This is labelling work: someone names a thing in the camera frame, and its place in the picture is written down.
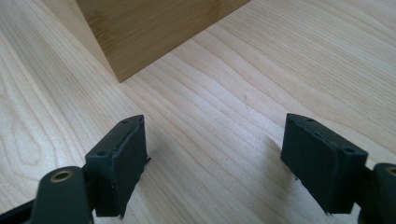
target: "black plastic clamp pad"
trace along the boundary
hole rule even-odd
[[[368,153],[317,121],[288,114],[281,160],[326,213],[349,214]]]
[[[85,156],[85,161],[99,188],[96,215],[123,217],[134,187],[149,161],[144,117],[140,115],[119,122]]]

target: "wood grain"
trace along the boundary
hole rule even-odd
[[[393,1],[254,0],[123,83],[59,4],[0,1],[0,213],[137,114],[153,160],[122,223],[356,223],[279,159],[288,112],[396,162]]]
[[[77,0],[119,81],[249,0]]]

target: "black clamp jaw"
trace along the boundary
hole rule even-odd
[[[149,162],[144,117],[119,122],[86,156],[86,164],[45,175],[34,201],[0,216],[0,223],[93,223],[124,216],[134,187]]]
[[[396,165],[365,167],[368,153],[317,121],[288,114],[281,160],[328,214],[361,207],[359,223],[396,223]]]

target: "wooden surface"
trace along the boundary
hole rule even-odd
[[[122,223],[356,223],[279,159],[288,112],[396,162],[394,1],[253,0],[123,83],[94,43],[72,0],[0,1],[1,213],[137,114],[152,161]]]
[[[77,0],[124,81],[249,0]]]

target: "clamp screw hole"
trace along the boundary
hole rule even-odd
[[[351,147],[347,147],[347,148],[344,149],[344,151],[345,151],[345,152],[348,152],[348,153],[354,153],[354,152],[355,152],[355,149],[353,149],[353,148],[351,148]]]
[[[68,170],[63,170],[63,171],[60,171],[60,172],[56,173],[55,175],[53,175],[50,178],[50,182],[59,183],[59,182],[65,181],[66,179],[70,178],[72,175],[73,175],[73,172],[68,171]]]
[[[105,156],[107,154],[107,152],[106,151],[100,151],[100,152],[98,152],[98,156]]]

